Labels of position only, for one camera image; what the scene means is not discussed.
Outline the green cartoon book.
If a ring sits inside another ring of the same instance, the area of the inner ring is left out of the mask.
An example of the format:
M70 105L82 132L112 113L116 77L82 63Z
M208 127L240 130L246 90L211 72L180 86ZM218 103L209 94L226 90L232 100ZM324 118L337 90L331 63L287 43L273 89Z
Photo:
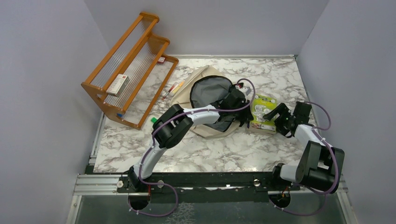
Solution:
M277 107L277 100L260 94L255 95L255 99L250 105L253 120L248 124L248 130L254 133L274 135L276 134L275 117L266 120L263 116L270 113Z

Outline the beige canvas backpack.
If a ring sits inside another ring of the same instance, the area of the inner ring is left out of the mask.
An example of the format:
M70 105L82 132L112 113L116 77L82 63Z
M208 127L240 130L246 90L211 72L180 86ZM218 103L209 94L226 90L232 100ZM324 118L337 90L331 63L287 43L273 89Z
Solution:
M170 105L179 104L182 108L200 108L207 105L216 107L216 101L222 99L229 88L235 88L230 79L212 66L204 66L194 70L185 80L181 89L172 97ZM232 124L204 124L192 127L190 130L203 138L225 137L236 129L240 123Z

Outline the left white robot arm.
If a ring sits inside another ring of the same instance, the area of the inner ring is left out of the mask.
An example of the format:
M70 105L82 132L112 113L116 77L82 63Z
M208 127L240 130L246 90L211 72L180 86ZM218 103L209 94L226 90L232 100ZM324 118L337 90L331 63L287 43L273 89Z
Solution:
M129 186L134 191L146 188L155 165L167 149L176 146L190 128L206 125L215 128L226 128L236 119L251 119L248 95L255 92L249 87L236 85L224 99L217 100L205 107L186 109L179 104L169 108L154 124L151 146L143 154L138 163L127 172Z

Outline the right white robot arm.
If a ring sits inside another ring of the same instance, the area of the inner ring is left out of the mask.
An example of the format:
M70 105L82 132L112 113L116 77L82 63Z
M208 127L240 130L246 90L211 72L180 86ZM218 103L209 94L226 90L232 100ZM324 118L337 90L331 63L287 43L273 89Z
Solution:
M336 192L341 177L345 153L329 144L319 134L321 127L309 123L313 102L296 102L293 112L286 104L279 104L263 115L274 120L276 131L286 138L296 138L304 147L297 165L279 163L273 168L269 183L281 190L286 185L298 184L321 195Z

